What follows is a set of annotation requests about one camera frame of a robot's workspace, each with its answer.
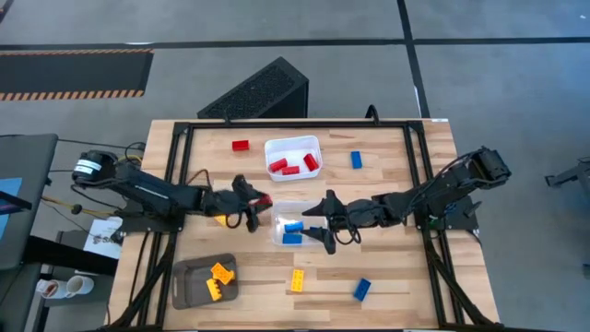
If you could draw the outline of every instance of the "yellow wire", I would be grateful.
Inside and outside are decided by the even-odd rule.
[[[119,158],[119,161],[123,161],[123,160],[126,160],[126,159],[130,159],[130,160],[131,159],[135,159],[135,160],[137,160],[139,162],[142,162],[141,157],[139,157],[137,155],[127,155],[127,157],[126,156],[122,156],[121,158]]]
[[[63,202],[57,198],[53,198],[53,197],[49,197],[49,196],[42,196],[41,197],[43,200],[57,204],[59,206],[68,208],[68,209],[72,209],[74,206],[67,204],[66,202]],[[111,212],[107,212],[107,211],[96,211],[96,210],[92,210],[92,209],[88,209],[88,208],[82,208],[82,212],[89,214],[90,216],[94,216],[97,218],[104,218],[104,217],[110,217],[112,216]]]

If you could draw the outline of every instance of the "blue lego brick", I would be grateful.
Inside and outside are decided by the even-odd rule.
[[[303,231],[303,221],[285,224],[285,232]]]
[[[367,291],[369,291],[369,287],[371,286],[371,282],[367,279],[363,278],[360,280],[359,286],[354,291],[355,299],[359,301],[363,301],[365,299],[365,295],[367,295]]]
[[[350,152],[350,159],[352,160],[352,168],[357,170],[362,168],[362,160],[360,159],[359,151]]]
[[[283,234],[283,244],[301,244],[302,242],[301,234]]]

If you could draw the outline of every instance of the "white cup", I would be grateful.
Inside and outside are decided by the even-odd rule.
[[[39,280],[37,291],[44,299],[63,299],[67,294],[67,283],[61,280]]]
[[[65,297],[71,298],[77,294],[88,294],[94,288],[94,280],[88,277],[73,276],[65,285]]]

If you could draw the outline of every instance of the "yellow lego brick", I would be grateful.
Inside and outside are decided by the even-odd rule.
[[[303,291],[303,270],[293,270],[293,278],[291,279],[291,291]]]
[[[236,274],[233,271],[228,271],[220,263],[216,263],[211,268],[211,273],[213,273],[213,279],[221,281],[221,283],[226,286],[230,283],[230,281],[236,279]]]
[[[228,216],[226,216],[226,215],[220,215],[220,216],[213,217],[213,219],[216,222],[220,223],[221,226],[228,227]]]
[[[211,299],[213,299],[213,301],[221,299],[221,290],[219,290],[219,286],[214,279],[207,280],[206,286],[209,288],[209,293],[211,294]]]

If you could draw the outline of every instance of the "orange lego brick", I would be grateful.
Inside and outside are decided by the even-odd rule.
[[[236,279],[236,274],[233,271],[225,269],[220,263],[216,263],[211,268],[211,273],[213,273],[213,279],[221,281],[224,285],[227,285],[230,281]]]
[[[207,280],[206,286],[209,288],[209,293],[211,294],[211,299],[213,299],[213,301],[221,299],[221,290],[219,290],[219,286],[214,279]]]

